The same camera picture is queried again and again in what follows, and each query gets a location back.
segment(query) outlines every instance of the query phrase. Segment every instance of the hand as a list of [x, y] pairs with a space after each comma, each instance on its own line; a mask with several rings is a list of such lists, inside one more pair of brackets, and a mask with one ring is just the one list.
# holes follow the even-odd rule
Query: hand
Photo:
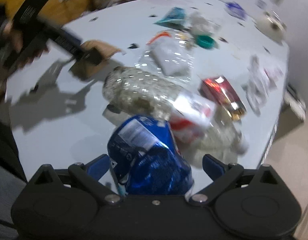
[[[23, 37], [22, 32], [16, 29], [13, 29], [13, 22], [10, 21], [6, 24], [4, 30], [3, 30], [3, 36], [10, 40], [13, 49], [20, 53], [22, 47], [23, 47]], [[49, 52], [49, 49], [47, 46], [45, 46], [42, 50], [37, 50], [33, 53], [31, 57], [28, 57], [24, 62], [19, 63], [18, 68], [24, 68], [26, 64], [31, 64], [35, 58], [41, 57], [43, 52]]]

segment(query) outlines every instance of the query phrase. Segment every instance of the blue wrapper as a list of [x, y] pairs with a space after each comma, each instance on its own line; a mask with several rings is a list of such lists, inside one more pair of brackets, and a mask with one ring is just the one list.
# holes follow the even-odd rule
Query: blue wrapper
[[184, 195], [193, 185], [190, 165], [177, 150], [168, 122], [136, 115], [107, 144], [112, 168], [136, 195]]
[[227, 3], [226, 4], [226, 11], [231, 16], [234, 16], [234, 17], [239, 18], [241, 20], [245, 20], [245, 18], [246, 18], [245, 10], [238, 3], [235, 3], [235, 2]]
[[172, 23], [177, 25], [183, 25], [185, 22], [185, 10], [183, 8], [174, 7], [170, 10], [163, 19], [156, 22], [156, 24]]

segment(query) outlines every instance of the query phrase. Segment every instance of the blue soda can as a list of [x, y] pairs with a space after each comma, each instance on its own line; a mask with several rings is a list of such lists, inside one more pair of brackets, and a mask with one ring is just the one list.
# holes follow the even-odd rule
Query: blue soda can
[[128, 194], [184, 195], [193, 185], [191, 167], [166, 121], [133, 116], [115, 130], [107, 150]]

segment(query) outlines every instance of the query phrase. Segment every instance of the plastic bag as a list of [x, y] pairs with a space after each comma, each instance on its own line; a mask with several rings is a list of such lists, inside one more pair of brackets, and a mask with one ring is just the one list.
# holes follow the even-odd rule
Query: plastic bag
[[246, 94], [256, 113], [266, 104], [270, 89], [276, 86], [277, 80], [282, 76], [281, 69], [274, 63], [264, 60], [262, 65], [270, 67], [261, 67], [259, 58], [256, 55], [251, 57]]
[[205, 19], [199, 12], [194, 12], [190, 15], [190, 24], [191, 24], [191, 33], [192, 35], [195, 36], [197, 35], [212, 36], [220, 28], [219, 24]]
[[236, 2], [229, 2], [226, 4], [225, 10], [229, 15], [234, 16], [238, 19], [245, 20], [245, 10]]
[[159, 32], [147, 43], [135, 67], [184, 87], [191, 80], [192, 44], [191, 38], [181, 31]]

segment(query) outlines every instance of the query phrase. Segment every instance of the plastic bottle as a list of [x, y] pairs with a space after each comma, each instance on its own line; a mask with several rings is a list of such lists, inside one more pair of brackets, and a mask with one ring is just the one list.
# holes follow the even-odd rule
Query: plastic bottle
[[[195, 144], [201, 150], [230, 148], [238, 153], [247, 150], [246, 142], [225, 108], [139, 68], [116, 67], [107, 76], [102, 93], [112, 105], [128, 114], [170, 121], [175, 137], [185, 143], [200, 139], [195, 140]], [[210, 115], [205, 115], [204, 104], [209, 105]], [[183, 121], [173, 125], [177, 124], [175, 119], [179, 113]], [[184, 116], [196, 126], [184, 122]]]

